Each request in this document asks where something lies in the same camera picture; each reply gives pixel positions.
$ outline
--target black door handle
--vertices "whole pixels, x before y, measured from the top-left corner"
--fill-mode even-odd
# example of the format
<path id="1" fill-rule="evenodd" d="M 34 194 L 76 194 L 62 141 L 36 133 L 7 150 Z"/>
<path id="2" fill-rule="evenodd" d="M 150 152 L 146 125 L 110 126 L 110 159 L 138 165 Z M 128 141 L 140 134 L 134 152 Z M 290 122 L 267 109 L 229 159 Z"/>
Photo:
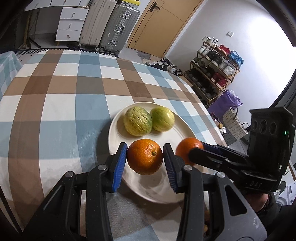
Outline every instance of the black door handle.
<path id="1" fill-rule="evenodd" d="M 155 8 L 158 8 L 158 9 L 160 9 L 160 7 L 158 7 L 158 6 L 156 6 L 157 5 L 157 2 L 155 2 L 155 3 L 153 3 L 153 5 L 152 5 L 152 7 L 150 8 L 150 12 L 152 12 L 153 11 L 153 9 L 155 9 Z"/>

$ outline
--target green fruit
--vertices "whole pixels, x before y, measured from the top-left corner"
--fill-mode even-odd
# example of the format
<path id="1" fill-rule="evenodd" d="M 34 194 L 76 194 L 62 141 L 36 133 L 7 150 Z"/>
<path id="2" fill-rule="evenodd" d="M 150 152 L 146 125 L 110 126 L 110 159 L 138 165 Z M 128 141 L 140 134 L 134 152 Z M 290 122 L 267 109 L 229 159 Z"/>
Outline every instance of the green fruit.
<path id="1" fill-rule="evenodd" d="M 126 131 L 136 137 L 144 136 L 152 130 L 152 119 L 142 107 L 129 108 L 124 115 L 123 124 Z"/>
<path id="2" fill-rule="evenodd" d="M 157 131 L 168 131 L 175 123 L 174 113 L 167 107 L 156 107 L 150 111 L 152 126 Z"/>

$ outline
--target white plate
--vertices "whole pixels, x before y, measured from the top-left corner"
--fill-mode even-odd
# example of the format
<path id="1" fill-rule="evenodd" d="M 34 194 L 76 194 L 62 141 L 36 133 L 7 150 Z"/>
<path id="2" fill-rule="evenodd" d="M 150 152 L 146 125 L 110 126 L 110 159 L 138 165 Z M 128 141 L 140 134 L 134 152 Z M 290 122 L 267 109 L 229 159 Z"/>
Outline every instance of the white plate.
<path id="1" fill-rule="evenodd" d="M 175 124 L 169 131 L 158 132 L 152 129 L 148 135 L 142 137 L 132 136 L 125 130 L 123 116 L 133 106 L 140 106 L 150 113 L 153 108 L 160 105 L 151 102 L 137 102 L 117 113 L 109 129 L 108 144 L 111 155 L 116 153 L 121 142 L 126 142 L 129 146 L 136 140 L 148 138 L 155 141 L 161 149 L 165 143 L 170 143 L 173 151 L 176 151 L 177 145 L 184 138 L 195 137 L 191 128 L 176 113 L 174 113 Z M 164 163 L 156 173 L 152 175 L 140 175 L 133 171 L 126 162 L 122 179 L 131 190 L 151 202 L 176 203 L 184 199 L 184 194 L 175 194 L 170 187 Z"/>

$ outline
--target purple bag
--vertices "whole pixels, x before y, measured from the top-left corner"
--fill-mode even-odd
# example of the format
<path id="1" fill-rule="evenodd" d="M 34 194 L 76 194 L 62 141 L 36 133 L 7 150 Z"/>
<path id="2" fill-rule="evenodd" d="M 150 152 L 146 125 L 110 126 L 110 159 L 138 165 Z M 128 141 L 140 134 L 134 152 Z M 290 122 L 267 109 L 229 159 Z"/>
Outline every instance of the purple bag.
<path id="1" fill-rule="evenodd" d="M 207 111 L 215 114 L 215 116 L 219 118 L 219 121 L 222 121 L 222 117 L 226 111 L 233 106 L 240 106 L 242 104 L 243 103 L 240 102 L 237 96 L 234 96 L 229 90 L 226 90 L 219 99 L 209 106 Z"/>

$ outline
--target door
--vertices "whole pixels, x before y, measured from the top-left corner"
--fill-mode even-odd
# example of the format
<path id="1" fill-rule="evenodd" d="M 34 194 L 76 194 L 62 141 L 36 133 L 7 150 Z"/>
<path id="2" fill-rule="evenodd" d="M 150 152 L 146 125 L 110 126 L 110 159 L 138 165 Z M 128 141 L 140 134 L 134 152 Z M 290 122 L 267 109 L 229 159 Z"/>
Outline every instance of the door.
<path id="1" fill-rule="evenodd" d="M 161 58 L 201 1 L 155 0 L 129 47 Z"/>

